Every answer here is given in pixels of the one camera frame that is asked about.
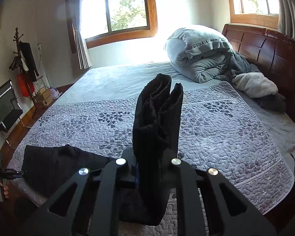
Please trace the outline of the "grey-green folded duvet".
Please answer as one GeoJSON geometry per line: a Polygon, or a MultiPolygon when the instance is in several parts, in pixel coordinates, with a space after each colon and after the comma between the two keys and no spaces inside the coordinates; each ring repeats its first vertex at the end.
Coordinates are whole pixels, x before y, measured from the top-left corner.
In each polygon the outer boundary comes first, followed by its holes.
{"type": "Polygon", "coordinates": [[[202,25],[175,30],[167,39],[165,50],[172,67],[196,83],[231,81],[253,71],[224,35],[202,25]]]}

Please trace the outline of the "coat rack with clothes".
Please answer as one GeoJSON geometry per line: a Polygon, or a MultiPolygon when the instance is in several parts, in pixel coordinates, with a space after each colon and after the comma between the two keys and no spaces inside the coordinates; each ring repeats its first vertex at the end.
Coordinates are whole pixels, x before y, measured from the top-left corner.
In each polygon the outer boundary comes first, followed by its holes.
{"type": "MultiPolygon", "coordinates": [[[[18,32],[18,28],[15,28],[15,34],[13,36],[13,41],[15,42],[16,45],[16,51],[14,51],[13,53],[15,54],[14,59],[11,63],[11,65],[9,66],[10,70],[15,70],[15,69],[19,69],[19,74],[28,74],[32,80],[32,82],[35,82],[37,79],[37,76],[39,76],[37,69],[34,69],[33,67],[29,67],[26,63],[26,57],[30,57],[29,55],[24,56],[24,54],[22,53],[22,47],[20,44],[23,44],[21,42],[21,38],[23,37],[23,34],[19,34],[18,32]]],[[[32,113],[32,119],[35,118],[35,116],[38,113],[38,104],[35,100],[35,90],[34,93],[32,94],[32,96],[28,99],[30,99],[34,105],[34,112],[32,113]]]]}

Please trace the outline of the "white fleece blanket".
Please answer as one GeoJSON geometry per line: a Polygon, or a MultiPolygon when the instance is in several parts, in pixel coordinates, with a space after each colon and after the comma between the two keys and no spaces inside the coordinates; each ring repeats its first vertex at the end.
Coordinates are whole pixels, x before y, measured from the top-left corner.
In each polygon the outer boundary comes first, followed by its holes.
{"type": "Polygon", "coordinates": [[[244,92],[250,98],[262,98],[278,93],[276,84],[258,72],[239,74],[232,82],[236,89],[244,92]]]}

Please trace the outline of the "black pants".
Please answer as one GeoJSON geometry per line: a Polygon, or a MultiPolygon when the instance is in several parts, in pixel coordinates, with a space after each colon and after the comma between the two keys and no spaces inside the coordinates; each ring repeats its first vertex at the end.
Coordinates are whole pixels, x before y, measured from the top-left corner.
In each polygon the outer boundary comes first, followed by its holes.
{"type": "MultiPolygon", "coordinates": [[[[137,188],[121,192],[119,219],[122,222],[158,225],[166,212],[162,204],[160,174],[162,154],[170,149],[177,157],[183,103],[183,86],[171,87],[171,77],[158,74],[141,91],[135,109],[133,151],[137,188]]],[[[63,147],[26,146],[22,171],[25,181],[50,197],[80,168],[104,168],[113,158],[63,147]]]]}

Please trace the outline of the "black chrome chair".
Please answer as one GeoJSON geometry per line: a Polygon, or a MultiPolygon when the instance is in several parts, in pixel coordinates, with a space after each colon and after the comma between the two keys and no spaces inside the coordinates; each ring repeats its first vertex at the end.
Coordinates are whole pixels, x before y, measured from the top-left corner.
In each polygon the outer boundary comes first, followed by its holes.
{"type": "Polygon", "coordinates": [[[8,141],[6,134],[9,132],[15,122],[19,120],[24,128],[31,129],[30,126],[26,126],[22,122],[22,114],[23,109],[17,100],[12,81],[9,79],[0,86],[0,133],[4,137],[9,147],[13,150],[15,150],[15,148],[8,141]]]}

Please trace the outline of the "dark wooden headboard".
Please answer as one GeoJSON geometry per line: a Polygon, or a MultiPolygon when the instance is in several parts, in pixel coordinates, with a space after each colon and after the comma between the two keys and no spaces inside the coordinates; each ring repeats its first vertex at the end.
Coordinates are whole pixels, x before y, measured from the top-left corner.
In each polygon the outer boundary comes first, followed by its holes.
{"type": "Polygon", "coordinates": [[[226,24],[222,34],[277,85],[286,98],[286,113],[295,123],[295,41],[278,31],[243,25],[226,24]]]}

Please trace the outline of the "red bag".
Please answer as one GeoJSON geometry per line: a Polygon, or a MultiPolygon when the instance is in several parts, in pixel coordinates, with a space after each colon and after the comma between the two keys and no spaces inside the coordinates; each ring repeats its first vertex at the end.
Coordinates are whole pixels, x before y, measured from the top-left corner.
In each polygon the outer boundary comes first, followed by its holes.
{"type": "Polygon", "coordinates": [[[30,98],[34,93],[34,84],[28,74],[18,75],[19,86],[22,91],[22,95],[26,98],[30,98]]]}

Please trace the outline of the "grey quilted bed cover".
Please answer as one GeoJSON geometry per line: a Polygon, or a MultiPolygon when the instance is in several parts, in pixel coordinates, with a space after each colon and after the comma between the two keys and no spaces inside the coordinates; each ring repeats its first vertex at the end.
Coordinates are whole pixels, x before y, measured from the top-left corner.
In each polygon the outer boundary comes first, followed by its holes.
{"type": "MultiPolygon", "coordinates": [[[[10,168],[23,164],[26,146],[69,144],[118,158],[135,140],[135,98],[57,104],[17,147],[10,168]]],[[[177,156],[200,170],[216,167],[262,214],[291,191],[294,175],[254,111],[227,82],[185,91],[182,109],[160,120],[167,135],[178,121],[177,156]]]]}

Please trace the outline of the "wooden framed window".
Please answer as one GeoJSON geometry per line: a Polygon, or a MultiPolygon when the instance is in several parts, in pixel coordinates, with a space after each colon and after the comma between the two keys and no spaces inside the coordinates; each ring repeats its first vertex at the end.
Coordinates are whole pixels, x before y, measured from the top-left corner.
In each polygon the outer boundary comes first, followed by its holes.
{"type": "Polygon", "coordinates": [[[158,31],[156,0],[82,0],[81,19],[89,49],[158,31]]]}
{"type": "Polygon", "coordinates": [[[230,22],[278,28],[279,0],[229,0],[230,22]]]}

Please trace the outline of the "light blue bed sheet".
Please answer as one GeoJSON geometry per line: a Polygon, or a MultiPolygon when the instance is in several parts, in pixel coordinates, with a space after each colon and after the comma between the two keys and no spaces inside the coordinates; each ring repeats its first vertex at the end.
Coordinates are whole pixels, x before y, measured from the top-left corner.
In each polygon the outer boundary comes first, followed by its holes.
{"type": "MultiPolygon", "coordinates": [[[[218,79],[196,83],[178,73],[168,62],[146,65],[113,65],[87,71],[57,101],[56,105],[100,100],[136,98],[144,86],[159,73],[171,76],[185,90],[199,89],[219,83],[218,79]]],[[[287,164],[295,173],[295,123],[284,113],[264,110],[239,92],[261,120],[276,142],[287,164]]]]}

